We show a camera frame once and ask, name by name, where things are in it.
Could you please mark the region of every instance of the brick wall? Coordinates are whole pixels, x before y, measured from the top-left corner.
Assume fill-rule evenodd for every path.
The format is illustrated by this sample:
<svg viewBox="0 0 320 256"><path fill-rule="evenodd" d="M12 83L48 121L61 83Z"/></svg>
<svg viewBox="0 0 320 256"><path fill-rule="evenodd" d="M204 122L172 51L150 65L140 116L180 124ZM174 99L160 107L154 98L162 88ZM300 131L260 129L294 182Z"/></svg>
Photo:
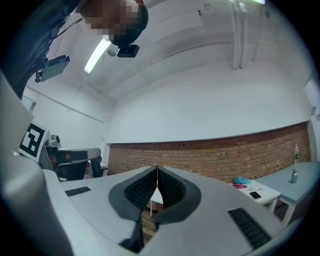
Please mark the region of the brick wall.
<svg viewBox="0 0 320 256"><path fill-rule="evenodd" d="M296 143L301 162L309 162L306 123L222 139L111 144L108 175L161 165L228 183L239 175L255 179L292 165Z"/></svg>

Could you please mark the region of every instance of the smartphone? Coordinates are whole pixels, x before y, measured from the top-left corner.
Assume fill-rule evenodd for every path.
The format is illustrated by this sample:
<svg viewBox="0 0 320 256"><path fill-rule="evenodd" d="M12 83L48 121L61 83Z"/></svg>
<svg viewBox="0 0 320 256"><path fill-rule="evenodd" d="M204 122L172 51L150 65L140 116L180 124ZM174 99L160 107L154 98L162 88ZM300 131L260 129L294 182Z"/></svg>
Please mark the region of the smartphone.
<svg viewBox="0 0 320 256"><path fill-rule="evenodd" d="M257 200L261 198L261 195L259 195L257 192L251 192L250 195L253 197L254 200Z"/></svg>

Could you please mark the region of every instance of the cloth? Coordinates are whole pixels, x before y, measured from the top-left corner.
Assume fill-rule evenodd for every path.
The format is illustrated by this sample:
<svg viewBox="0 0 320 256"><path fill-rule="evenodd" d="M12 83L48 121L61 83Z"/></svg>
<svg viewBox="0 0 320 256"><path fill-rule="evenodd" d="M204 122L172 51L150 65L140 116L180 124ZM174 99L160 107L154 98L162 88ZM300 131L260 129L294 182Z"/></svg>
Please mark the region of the cloth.
<svg viewBox="0 0 320 256"><path fill-rule="evenodd" d="M234 183L238 183L238 184L251 184L252 181L248 178L244 178L242 176L238 176L236 177L236 179L234 180Z"/></svg>
<svg viewBox="0 0 320 256"><path fill-rule="evenodd" d="M242 185L238 183L233 183L232 186L234 186L236 189L244 189L247 187L246 185Z"/></svg>

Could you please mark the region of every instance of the plastic bottle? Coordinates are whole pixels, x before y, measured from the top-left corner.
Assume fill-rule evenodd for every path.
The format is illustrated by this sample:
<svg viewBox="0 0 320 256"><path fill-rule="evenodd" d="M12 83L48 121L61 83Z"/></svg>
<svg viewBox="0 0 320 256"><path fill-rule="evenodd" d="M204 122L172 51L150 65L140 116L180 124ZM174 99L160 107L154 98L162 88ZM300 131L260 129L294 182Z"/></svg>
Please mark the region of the plastic bottle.
<svg viewBox="0 0 320 256"><path fill-rule="evenodd" d="M292 183L296 183L297 179L298 179L298 170L297 169L293 169L292 176L291 176L291 182Z"/></svg>
<svg viewBox="0 0 320 256"><path fill-rule="evenodd" d="M295 144L294 148L294 164L300 163L300 150L297 144Z"/></svg>

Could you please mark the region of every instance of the pipe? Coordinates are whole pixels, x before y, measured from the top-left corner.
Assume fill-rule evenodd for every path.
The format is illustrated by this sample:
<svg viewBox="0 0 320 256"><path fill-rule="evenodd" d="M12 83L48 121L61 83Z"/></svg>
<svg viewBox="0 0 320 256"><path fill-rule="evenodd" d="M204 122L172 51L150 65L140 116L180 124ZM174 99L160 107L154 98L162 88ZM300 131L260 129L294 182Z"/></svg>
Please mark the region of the pipe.
<svg viewBox="0 0 320 256"><path fill-rule="evenodd" d="M233 65L232 69L237 69L237 60L238 60L238 36L237 36L237 29L236 29L236 21L235 21L235 13L234 13L234 6L236 11L238 11L238 7L235 1L229 0L228 2L230 15L231 15L231 23L232 23L232 30L233 30L233 45L234 45L234 53L233 53Z"/></svg>
<svg viewBox="0 0 320 256"><path fill-rule="evenodd" d="M239 13L239 11L238 11L238 6L237 6L237 12L235 13L235 18L236 18L236 30L238 31L238 33L237 33L237 38L236 38L236 43L237 43L237 51L238 51L238 53L240 53L240 51L241 51L241 44L240 44L240 13ZM240 61L240 59L239 59L239 57L240 57L240 54L238 54L239 56L237 57L238 59L237 59L237 63L238 63L238 66L240 65L240 63L239 63L239 61Z"/></svg>
<svg viewBox="0 0 320 256"><path fill-rule="evenodd" d="M262 23L263 23L263 20L264 20L263 18L264 18L264 6L261 5L261 7L260 7L259 36L258 36L258 43L257 43L256 49L255 49L255 54L254 54L253 62L256 62L258 50L259 50L260 44L261 44L261 32L262 32L262 25L263 25Z"/></svg>
<svg viewBox="0 0 320 256"><path fill-rule="evenodd" d="M239 3L239 7L242 12L242 52L241 52L241 59L240 59L240 69L243 69L245 57L246 57L247 42L248 42L248 12L243 2Z"/></svg>

